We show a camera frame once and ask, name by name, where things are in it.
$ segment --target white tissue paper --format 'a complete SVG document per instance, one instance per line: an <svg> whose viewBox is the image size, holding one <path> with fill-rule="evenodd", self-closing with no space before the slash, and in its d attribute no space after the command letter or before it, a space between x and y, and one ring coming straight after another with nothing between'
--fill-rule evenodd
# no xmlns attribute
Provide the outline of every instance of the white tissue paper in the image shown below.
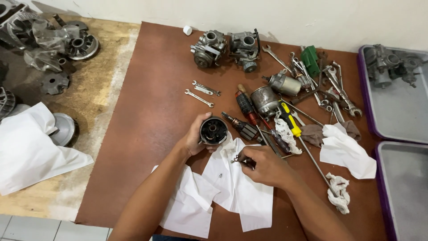
<svg viewBox="0 0 428 241"><path fill-rule="evenodd" d="M208 238L214 196L220 191L185 165L169 199L160 226L174 232Z"/></svg>
<svg viewBox="0 0 428 241"><path fill-rule="evenodd" d="M335 197L330 188L327 188L328 200L331 204L335 205L337 210L342 214L348 214L348 204L351 201L351 198L349 193L346 191L346 187L349 185L349 181L343 177L331 175L331 173L328 173L326 177L330 179L330 186L338 196Z"/></svg>
<svg viewBox="0 0 428 241"><path fill-rule="evenodd" d="M293 132L291 132L285 120L281 119L279 114L277 114L274 121L276 131L281 136L281 139L288 144L291 153L302 154L302 150L296 146L296 140L294 139Z"/></svg>
<svg viewBox="0 0 428 241"><path fill-rule="evenodd" d="M94 162L90 155L56 146L48 136L56 130L55 118L43 103L2 120L2 196Z"/></svg>
<svg viewBox="0 0 428 241"><path fill-rule="evenodd" d="M242 231L272 226L273 187L255 183L238 162L230 163L245 147L241 139L227 139L213 152L202 177L220 190L213 201L228 211L239 213Z"/></svg>
<svg viewBox="0 0 428 241"><path fill-rule="evenodd" d="M326 138L321 145L320 161L347 167L357 179L375 177L376 161L346 134L341 124L325 125L322 130Z"/></svg>

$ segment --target brown rag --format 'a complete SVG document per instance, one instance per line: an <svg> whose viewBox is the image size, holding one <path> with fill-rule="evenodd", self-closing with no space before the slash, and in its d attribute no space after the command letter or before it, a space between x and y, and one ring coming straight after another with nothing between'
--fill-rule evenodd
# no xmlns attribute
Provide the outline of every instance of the brown rag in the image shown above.
<svg viewBox="0 0 428 241"><path fill-rule="evenodd" d="M352 120L348 120L342 123L342 126L346 129L348 136L359 142L361 140L361 134L358 128L355 126ZM325 136L322 134L322 127L319 125L305 125L300 128L302 130L302 139L309 142L310 144L321 147L322 139Z"/></svg>

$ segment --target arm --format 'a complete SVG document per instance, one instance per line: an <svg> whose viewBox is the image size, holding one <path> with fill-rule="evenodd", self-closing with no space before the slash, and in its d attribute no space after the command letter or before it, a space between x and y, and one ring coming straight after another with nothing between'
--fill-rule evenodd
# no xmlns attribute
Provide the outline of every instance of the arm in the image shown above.
<svg viewBox="0 0 428 241"><path fill-rule="evenodd" d="M287 192L303 227L324 241L353 241L339 218L311 191L300 176L270 147L247 146L238 161L242 172L254 182L278 187Z"/></svg>
<svg viewBox="0 0 428 241"><path fill-rule="evenodd" d="M160 165L140 184L119 217L109 241L149 240L158 227L177 180L190 156L204 148L214 152L217 146L198 145L199 129L211 113L200 114L189 132L174 146Z"/></svg>

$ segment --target gray tray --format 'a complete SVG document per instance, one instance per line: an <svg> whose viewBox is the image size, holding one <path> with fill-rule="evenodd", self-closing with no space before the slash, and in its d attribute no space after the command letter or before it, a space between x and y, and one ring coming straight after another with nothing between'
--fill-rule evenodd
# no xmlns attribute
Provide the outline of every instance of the gray tray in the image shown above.
<svg viewBox="0 0 428 241"><path fill-rule="evenodd" d="M428 240L428 146L381 142L375 152L388 240Z"/></svg>
<svg viewBox="0 0 428 241"><path fill-rule="evenodd" d="M385 89L375 88L369 81L364 52L372 45L364 45L358 53L361 89L369 122L369 130L385 139L428 144L428 64L416 69L416 88L398 78ZM387 48L417 54L423 60L428 52L401 48ZM380 78L389 78L385 71Z"/></svg>

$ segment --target white wall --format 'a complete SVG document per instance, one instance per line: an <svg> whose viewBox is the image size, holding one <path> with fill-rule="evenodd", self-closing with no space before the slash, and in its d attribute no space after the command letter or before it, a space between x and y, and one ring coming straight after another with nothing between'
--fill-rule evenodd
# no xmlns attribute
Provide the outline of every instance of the white wall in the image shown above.
<svg viewBox="0 0 428 241"><path fill-rule="evenodd" d="M34 10L220 32L357 52L364 44L428 51L426 0L24 0Z"/></svg>

